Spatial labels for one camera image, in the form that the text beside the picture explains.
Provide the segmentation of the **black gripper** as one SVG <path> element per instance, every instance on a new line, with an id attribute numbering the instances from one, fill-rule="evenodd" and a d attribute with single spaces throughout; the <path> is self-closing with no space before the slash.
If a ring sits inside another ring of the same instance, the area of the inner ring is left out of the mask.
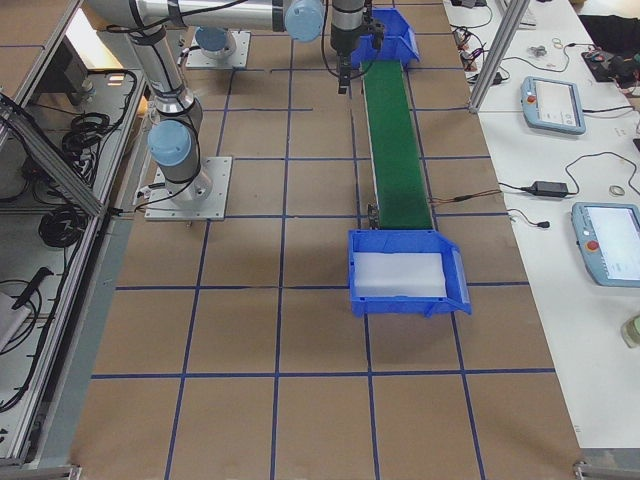
<path id="1" fill-rule="evenodd" d="M 330 44 L 338 56 L 338 94 L 345 94 L 351 82 L 352 54 L 363 35 L 371 35 L 374 58 L 384 41 L 384 24 L 377 19 L 364 17 L 333 17 L 331 20 Z"/>

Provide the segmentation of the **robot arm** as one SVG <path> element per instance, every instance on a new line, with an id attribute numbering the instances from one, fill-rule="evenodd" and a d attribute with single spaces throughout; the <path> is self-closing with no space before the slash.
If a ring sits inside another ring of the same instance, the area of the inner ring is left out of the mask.
<path id="1" fill-rule="evenodd" d="M 361 37 L 372 35 L 376 49 L 384 41 L 384 26 L 368 1 L 93 1 L 90 7 L 107 21 L 108 32 L 128 37 L 160 115 L 148 147 L 164 175 L 166 198 L 189 206 L 207 198 L 213 185 L 199 145 L 202 107 L 172 55 L 168 25 L 195 28 L 200 47 L 212 52 L 228 46 L 234 29 L 286 32 L 310 42 L 329 28 L 339 93 L 356 77 L 352 55 Z"/>

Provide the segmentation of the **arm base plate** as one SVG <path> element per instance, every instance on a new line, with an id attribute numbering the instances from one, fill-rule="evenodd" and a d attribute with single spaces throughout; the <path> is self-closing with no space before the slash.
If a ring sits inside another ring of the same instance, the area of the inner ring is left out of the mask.
<path id="1" fill-rule="evenodd" d="M 250 39 L 249 31 L 198 27 L 184 65 L 191 70 L 245 69 Z"/>
<path id="2" fill-rule="evenodd" d="M 164 186 L 153 189 L 145 207 L 144 217 L 149 221 L 222 221 L 225 218 L 233 158 L 206 157 L 201 171 L 192 183 L 177 196 L 169 198 L 183 186 L 167 183 L 160 168 L 155 182 Z"/>

